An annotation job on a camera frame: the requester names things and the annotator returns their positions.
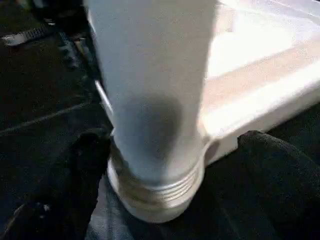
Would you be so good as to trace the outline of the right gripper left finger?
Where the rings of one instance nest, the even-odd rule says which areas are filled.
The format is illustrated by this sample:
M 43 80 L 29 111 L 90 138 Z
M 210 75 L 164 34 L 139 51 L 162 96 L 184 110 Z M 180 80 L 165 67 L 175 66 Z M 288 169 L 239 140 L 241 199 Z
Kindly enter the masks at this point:
M 84 132 L 13 212 L 2 240 L 83 240 L 107 170 L 111 136 Z

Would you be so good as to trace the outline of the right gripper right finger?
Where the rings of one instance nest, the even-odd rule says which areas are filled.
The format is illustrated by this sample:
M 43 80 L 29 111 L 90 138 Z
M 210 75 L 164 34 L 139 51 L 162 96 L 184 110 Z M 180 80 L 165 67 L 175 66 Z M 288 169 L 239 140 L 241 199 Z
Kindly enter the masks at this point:
M 320 238 L 320 167 L 294 145 L 256 130 L 237 139 L 258 200 L 284 240 Z

